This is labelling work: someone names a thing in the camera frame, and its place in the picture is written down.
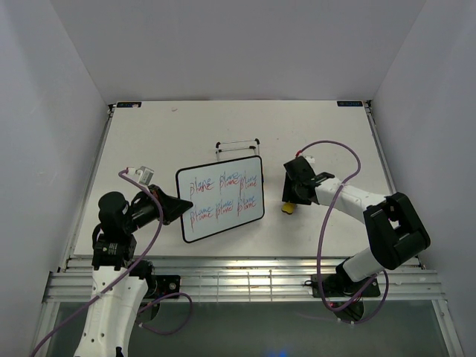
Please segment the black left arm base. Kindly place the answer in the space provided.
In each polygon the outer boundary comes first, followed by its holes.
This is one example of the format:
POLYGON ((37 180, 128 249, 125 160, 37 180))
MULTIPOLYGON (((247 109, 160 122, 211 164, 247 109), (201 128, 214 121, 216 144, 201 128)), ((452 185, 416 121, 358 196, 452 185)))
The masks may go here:
POLYGON ((165 295, 180 292, 180 275, 152 275, 146 279, 148 284, 145 299, 161 298, 165 295))

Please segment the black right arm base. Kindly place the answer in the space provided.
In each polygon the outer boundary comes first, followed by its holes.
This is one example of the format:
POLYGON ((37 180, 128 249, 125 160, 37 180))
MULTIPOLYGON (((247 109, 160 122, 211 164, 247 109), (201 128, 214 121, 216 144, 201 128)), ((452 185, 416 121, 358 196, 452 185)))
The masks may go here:
MULTIPOLYGON (((351 298, 368 281, 368 278, 366 278, 357 283, 345 283, 337 274, 323 274, 322 278, 322 286, 326 298, 351 298)), ((313 274, 303 285, 312 289, 312 296, 314 298, 321 296, 316 274, 313 274)), ((359 297, 377 298, 380 294, 379 284, 376 279, 373 279, 359 297)))

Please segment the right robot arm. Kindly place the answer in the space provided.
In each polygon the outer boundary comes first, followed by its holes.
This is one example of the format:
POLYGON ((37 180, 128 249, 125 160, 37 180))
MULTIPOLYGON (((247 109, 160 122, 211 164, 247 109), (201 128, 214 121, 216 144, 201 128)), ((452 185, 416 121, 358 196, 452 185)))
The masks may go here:
POLYGON ((327 297, 354 295, 371 284, 373 275, 400 267, 430 246, 431 238, 404 193, 370 193, 331 173, 317 174, 303 156, 283 166, 285 203, 327 206, 365 226, 368 247, 340 263, 334 274, 315 278, 313 286, 322 288, 327 297))

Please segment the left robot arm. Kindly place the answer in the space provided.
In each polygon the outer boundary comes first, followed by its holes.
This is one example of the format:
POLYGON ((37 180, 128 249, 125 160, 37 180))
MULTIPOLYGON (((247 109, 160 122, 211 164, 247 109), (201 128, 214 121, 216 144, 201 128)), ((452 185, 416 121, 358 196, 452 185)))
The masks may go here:
POLYGON ((91 303, 76 356, 126 356, 138 314, 162 300, 183 295, 177 288, 160 292, 167 280, 154 274, 150 261, 134 257, 134 233, 154 221, 168 225, 192 206, 156 185, 140 191, 131 202, 117 191, 99 199, 91 303))

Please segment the whiteboard with black frame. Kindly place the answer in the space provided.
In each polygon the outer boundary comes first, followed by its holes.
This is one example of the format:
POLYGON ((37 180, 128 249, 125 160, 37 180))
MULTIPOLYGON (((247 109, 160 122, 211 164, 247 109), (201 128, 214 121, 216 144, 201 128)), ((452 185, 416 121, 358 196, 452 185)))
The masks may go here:
POLYGON ((182 239, 191 244, 262 219, 263 184, 258 155, 178 170, 178 197, 192 203, 181 216, 182 239))

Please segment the yellow bone-shaped eraser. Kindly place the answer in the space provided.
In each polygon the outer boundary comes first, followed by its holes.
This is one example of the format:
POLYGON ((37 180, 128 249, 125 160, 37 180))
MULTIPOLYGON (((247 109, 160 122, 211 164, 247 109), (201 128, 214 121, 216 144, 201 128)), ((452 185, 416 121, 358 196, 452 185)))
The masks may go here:
POLYGON ((288 214, 288 215, 292 215, 295 211, 295 208, 296 208, 296 204, 291 203, 291 202, 286 202, 282 205, 281 211, 283 213, 288 214))

